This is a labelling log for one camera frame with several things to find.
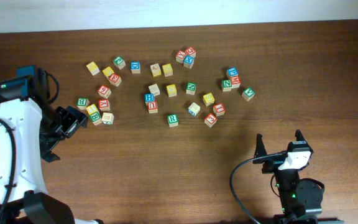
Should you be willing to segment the green R letter block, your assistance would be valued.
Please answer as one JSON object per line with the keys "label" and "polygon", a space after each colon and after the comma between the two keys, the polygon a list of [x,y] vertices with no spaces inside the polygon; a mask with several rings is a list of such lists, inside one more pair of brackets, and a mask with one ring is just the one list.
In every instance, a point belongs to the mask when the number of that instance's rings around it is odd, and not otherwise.
{"label": "green R letter block", "polygon": [[171,114],[167,116],[169,127],[178,126],[178,116],[176,114]]}

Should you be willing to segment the yellow S letter block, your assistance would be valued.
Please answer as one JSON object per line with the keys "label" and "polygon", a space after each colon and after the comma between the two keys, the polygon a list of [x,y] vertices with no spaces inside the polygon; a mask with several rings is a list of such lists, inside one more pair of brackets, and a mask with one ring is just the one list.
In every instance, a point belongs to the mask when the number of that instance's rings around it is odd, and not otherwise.
{"label": "yellow S letter block", "polygon": [[177,88],[175,84],[167,85],[166,88],[169,97],[177,96]]}

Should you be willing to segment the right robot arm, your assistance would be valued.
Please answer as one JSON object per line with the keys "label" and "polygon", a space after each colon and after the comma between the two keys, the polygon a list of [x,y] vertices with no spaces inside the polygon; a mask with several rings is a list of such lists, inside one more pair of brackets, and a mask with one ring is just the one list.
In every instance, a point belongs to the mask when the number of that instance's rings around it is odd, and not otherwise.
{"label": "right robot arm", "polygon": [[289,142],[285,151],[267,154],[262,135],[256,137],[254,164],[262,164],[262,173],[273,174],[278,184],[283,213],[275,215],[275,223],[317,223],[322,213],[324,184],[320,181],[301,179],[299,171],[309,165],[314,151],[301,131],[295,131],[296,140]]}

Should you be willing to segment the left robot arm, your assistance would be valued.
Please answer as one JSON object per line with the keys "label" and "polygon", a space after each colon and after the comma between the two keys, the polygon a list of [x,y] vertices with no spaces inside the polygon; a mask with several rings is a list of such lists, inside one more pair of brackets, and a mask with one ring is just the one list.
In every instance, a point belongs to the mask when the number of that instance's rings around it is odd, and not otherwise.
{"label": "left robot arm", "polygon": [[88,122],[71,106],[52,108],[51,78],[27,65],[0,82],[0,223],[82,223],[49,196],[42,175],[41,161],[59,160],[53,148]]}

